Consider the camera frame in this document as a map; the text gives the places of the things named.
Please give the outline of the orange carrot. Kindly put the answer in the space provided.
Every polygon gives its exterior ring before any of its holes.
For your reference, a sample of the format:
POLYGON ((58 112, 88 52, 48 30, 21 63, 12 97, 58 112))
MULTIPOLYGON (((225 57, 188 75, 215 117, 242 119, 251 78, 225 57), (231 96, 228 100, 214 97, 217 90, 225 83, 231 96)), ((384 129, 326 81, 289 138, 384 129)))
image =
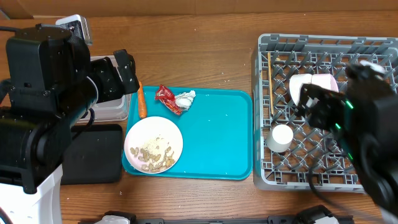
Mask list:
POLYGON ((137 91, 138 112, 140 119, 144 119, 147 117, 146 101, 144 96, 143 84, 139 82, 139 85, 140 87, 137 91))

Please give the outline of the wooden chopstick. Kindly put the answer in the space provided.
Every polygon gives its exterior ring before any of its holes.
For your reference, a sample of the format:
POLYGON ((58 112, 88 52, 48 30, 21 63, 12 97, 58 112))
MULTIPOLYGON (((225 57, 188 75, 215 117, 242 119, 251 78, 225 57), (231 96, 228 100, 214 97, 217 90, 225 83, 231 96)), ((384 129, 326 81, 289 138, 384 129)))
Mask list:
POLYGON ((267 67, 268 67, 268 80, 269 80, 269 104, 271 110, 271 116, 274 115, 273 106, 273 85, 272 85, 272 63, 271 63, 271 53, 267 53, 267 67))

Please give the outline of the white cup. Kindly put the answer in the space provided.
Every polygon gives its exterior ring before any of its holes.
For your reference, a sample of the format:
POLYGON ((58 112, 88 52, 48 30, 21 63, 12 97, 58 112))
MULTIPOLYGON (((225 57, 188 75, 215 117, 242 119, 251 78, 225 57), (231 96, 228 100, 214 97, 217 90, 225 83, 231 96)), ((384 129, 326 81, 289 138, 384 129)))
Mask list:
POLYGON ((289 126, 279 124, 269 131, 266 145, 273 152, 285 152, 290 147, 293 136, 293 131, 289 126))

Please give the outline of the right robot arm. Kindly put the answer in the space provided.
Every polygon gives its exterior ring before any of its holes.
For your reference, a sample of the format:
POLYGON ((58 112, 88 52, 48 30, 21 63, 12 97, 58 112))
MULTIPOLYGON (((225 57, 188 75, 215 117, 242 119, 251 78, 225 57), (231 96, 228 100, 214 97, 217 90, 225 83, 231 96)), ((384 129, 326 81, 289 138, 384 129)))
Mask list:
POLYGON ((348 64, 344 93, 303 84, 295 109, 313 128, 332 133, 373 202, 397 217, 397 93, 385 69, 365 60, 348 64))

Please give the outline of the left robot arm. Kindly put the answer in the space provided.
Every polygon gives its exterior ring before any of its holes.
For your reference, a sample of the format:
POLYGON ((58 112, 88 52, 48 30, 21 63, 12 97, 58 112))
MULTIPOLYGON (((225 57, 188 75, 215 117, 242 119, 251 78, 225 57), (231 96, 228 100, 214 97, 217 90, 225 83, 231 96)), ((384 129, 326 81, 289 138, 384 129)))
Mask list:
POLYGON ((93 106, 135 93, 134 57, 121 49, 92 60, 82 31, 37 24, 12 30, 10 77, 1 81, 1 222, 61 223, 63 155, 72 127, 93 106))

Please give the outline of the red snack wrapper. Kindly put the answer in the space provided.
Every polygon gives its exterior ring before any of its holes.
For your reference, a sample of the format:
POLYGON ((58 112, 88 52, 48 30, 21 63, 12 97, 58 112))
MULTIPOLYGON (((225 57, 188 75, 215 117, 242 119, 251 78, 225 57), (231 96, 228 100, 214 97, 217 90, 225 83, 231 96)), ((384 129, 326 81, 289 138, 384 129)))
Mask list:
POLYGON ((159 89, 155 93, 155 100, 159 100, 171 112, 178 116, 180 116, 183 112, 183 110, 180 109, 175 102, 175 95, 164 85, 159 86, 159 89))

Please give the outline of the white tissue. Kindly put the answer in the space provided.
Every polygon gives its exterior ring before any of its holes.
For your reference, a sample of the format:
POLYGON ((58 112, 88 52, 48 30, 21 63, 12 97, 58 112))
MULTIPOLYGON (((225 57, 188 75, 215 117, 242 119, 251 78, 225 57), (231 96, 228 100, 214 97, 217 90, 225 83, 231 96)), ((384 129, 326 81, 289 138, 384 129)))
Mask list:
POLYGON ((196 93, 194 90, 183 92, 175 97, 175 103, 181 110, 187 111, 191 107, 195 97, 196 93))

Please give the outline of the white bowl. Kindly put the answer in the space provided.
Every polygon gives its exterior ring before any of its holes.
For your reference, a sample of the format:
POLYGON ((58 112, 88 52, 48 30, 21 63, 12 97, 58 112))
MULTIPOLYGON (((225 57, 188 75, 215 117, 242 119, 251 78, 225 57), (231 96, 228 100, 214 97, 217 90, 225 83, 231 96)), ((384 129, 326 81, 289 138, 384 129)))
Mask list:
POLYGON ((329 73, 312 75, 311 84, 320 86, 327 90, 339 92, 337 81, 333 75, 329 73))
POLYGON ((292 75, 289 80, 289 93, 295 105, 298 105, 300 91, 303 84, 311 84, 312 75, 309 73, 292 75))

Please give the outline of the plate with peanuts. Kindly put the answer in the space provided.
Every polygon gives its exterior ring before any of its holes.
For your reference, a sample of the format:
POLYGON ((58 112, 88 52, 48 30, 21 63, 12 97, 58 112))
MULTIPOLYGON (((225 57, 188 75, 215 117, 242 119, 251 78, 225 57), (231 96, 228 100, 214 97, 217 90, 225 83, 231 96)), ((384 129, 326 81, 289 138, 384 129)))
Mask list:
POLYGON ((182 134, 172 121, 159 116, 144 118, 127 132, 124 155, 128 164, 144 174, 172 168, 183 151, 182 134))

